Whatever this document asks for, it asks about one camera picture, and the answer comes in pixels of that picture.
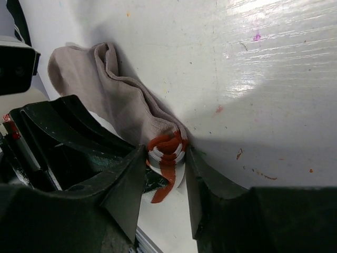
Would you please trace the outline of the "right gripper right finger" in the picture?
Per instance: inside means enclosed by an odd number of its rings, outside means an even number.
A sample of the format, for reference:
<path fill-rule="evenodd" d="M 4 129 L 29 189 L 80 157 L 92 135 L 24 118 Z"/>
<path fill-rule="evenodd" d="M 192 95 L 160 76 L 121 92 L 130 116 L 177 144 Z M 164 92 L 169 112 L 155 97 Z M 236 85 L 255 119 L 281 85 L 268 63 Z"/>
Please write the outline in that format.
<path fill-rule="evenodd" d="M 193 147 L 185 165 L 199 252 L 336 252 L 335 187 L 244 189 Z"/>

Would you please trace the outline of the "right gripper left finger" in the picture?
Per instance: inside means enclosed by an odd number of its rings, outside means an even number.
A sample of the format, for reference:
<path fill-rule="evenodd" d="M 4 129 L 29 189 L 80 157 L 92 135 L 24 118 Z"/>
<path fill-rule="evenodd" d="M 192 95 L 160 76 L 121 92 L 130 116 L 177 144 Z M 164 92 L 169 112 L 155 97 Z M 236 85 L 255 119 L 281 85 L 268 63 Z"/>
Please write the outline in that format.
<path fill-rule="evenodd" d="M 66 191 L 1 185 L 1 252 L 131 252 L 145 175 L 141 145 Z"/>

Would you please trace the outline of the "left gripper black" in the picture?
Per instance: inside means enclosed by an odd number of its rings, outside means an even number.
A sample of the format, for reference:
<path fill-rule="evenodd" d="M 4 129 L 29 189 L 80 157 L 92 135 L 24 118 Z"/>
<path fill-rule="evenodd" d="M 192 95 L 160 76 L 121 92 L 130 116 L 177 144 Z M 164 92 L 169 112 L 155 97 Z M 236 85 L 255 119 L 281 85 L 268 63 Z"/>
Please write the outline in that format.
<path fill-rule="evenodd" d="M 102 127 L 75 95 L 27 104 L 1 124 L 1 182 L 42 191 L 78 184 L 135 149 Z"/>

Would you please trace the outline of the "taupe sock red cuff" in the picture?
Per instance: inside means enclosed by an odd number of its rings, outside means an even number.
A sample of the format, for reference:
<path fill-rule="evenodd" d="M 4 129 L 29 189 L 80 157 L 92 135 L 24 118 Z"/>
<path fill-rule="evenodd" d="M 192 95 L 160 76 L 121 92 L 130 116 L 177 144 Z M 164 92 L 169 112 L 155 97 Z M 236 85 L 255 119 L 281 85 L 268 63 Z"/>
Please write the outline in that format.
<path fill-rule="evenodd" d="M 160 203 L 181 184 L 189 143 L 186 128 L 160 107 L 143 83 L 119 74 L 112 43 L 59 47 L 50 55 L 47 72 L 59 95 L 76 95 L 126 142 L 147 147 L 147 165 L 168 184 L 145 193 L 145 200 Z"/>

